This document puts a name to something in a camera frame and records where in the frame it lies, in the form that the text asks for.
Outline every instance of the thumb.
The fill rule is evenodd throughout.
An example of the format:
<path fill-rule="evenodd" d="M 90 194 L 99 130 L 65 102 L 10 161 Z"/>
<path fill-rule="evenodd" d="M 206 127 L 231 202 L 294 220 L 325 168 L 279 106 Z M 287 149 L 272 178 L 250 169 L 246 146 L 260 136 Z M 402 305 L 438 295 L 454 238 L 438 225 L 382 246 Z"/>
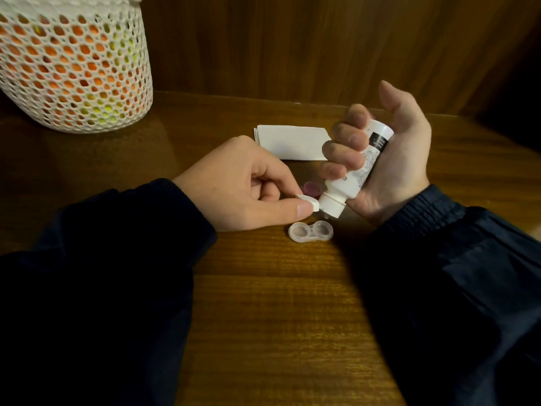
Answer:
<path fill-rule="evenodd" d="M 387 81 L 379 83 L 379 97 L 383 108 L 393 114 L 395 122 L 402 128 L 408 128 L 425 119 L 413 95 L 393 87 Z"/>
<path fill-rule="evenodd" d="M 250 207 L 248 225 L 260 228 L 271 225 L 286 225 L 309 217 L 313 212 L 312 204 L 296 198 L 280 201 L 255 201 Z"/>

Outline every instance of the white plastic bottle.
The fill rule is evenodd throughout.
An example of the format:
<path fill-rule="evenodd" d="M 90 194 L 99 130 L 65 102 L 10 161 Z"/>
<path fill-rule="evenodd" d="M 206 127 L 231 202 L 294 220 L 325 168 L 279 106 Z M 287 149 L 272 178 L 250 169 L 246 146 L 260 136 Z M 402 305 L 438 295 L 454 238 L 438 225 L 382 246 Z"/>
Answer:
<path fill-rule="evenodd" d="M 342 179 L 325 181 L 327 191 L 319 198 L 319 209 L 332 217 L 338 218 L 346 207 L 346 200 L 355 198 L 361 191 L 379 154 L 394 134 L 387 125 L 376 120 L 370 120 L 366 133 L 369 146 L 361 152 L 365 156 L 363 167 L 348 172 Z"/>

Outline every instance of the dark blue jacket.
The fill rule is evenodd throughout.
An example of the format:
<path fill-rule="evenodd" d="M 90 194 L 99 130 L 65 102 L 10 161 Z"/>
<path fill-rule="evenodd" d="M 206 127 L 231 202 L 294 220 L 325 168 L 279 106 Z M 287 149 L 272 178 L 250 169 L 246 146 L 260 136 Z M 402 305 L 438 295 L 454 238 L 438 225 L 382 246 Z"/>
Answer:
<path fill-rule="evenodd" d="M 165 179 L 60 211 L 32 251 L 0 257 L 3 398 L 172 405 L 192 267 L 215 240 Z M 541 404 L 536 240 L 430 186 L 357 256 L 355 278 L 409 404 Z"/>

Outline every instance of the white paper napkin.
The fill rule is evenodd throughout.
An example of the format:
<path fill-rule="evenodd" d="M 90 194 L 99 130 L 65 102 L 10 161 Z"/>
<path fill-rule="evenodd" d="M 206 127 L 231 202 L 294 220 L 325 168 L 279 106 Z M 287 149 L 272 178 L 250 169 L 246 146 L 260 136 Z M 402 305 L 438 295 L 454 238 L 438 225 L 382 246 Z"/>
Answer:
<path fill-rule="evenodd" d="M 281 160 L 299 161 L 324 161 L 321 146 L 331 139 L 324 128 L 292 125 L 258 125 L 254 138 Z"/>

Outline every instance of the wood grain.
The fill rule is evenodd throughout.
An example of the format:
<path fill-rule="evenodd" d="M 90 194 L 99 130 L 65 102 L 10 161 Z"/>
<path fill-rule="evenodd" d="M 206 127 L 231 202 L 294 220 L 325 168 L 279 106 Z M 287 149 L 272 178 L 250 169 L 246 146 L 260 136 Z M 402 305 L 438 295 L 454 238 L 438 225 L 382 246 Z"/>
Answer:
<path fill-rule="evenodd" d="M 385 79 L 427 112 L 475 114 L 525 54 L 541 0 L 145 0 L 142 9 L 157 90 L 379 108 Z"/>
<path fill-rule="evenodd" d="M 116 133 L 47 130 L 0 115 L 0 253 L 27 248 L 54 211 L 108 188 L 173 177 L 258 124 L 328 130 L 343 107 L 156 93 Z M 385 114 L 375 111 L 386 120 Z M 429 178 L 541 238 L 541 155 L 460 117 L 429 116 Z M 317 163 L 289 162 L 299 182 Z M 307 219 L 313 222 L 320 217 Z M 350 211 L 330 242 L 296 244 L 287 227 L 220 234 L 195 268 L 193 324 L 177 405 L 403 405 L 342 251 L 370 226 Z"/>

